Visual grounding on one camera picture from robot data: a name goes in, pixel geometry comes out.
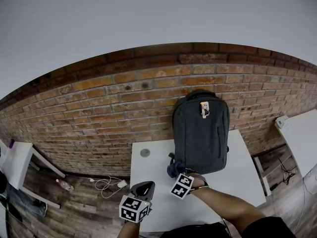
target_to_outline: brick wall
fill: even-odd
[[[317,67],[274,51],[183,43],[113,52],[41,76],[0,101],[0,138],[32,142],[64,171],[128,176],[133,142],[172,138],[176,100],[198,88],[230,108],[251,154],[283,143],[277,116],[317,103]]]

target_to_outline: dark gray backpack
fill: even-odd
[[[173,113],[175,162],[203,174],[227,162],[229,110],[215,93],[196,90],[177,101]]]

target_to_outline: backpack zipper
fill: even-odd
[[[218,153],[218,159],[221,156],[221,145],[220,145],[220,133],[219,133],[219,127],[217,127],[217,133],[218,133],[218,146],[219,146],[219,153]]]

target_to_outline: backpack handle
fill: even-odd
[[[204,89],[197,89],[197,90],[192,91],[191,93],[187,94],[186,98],[189,101],[189,100],[197,98],[199,95],[216,97],[216,94],[214,92],[207,91],[207,90],[204,90]]]

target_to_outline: jeans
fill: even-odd
[[[15,202],[20,205],[24,210],[31,213],[32,215],[38,215],[41,217],[45,216],[44,207],[36,206],[32,199],[26,195],[23,191],[17,190],[7,183],[6,188],[2,196],[9,199],[9,202]]]

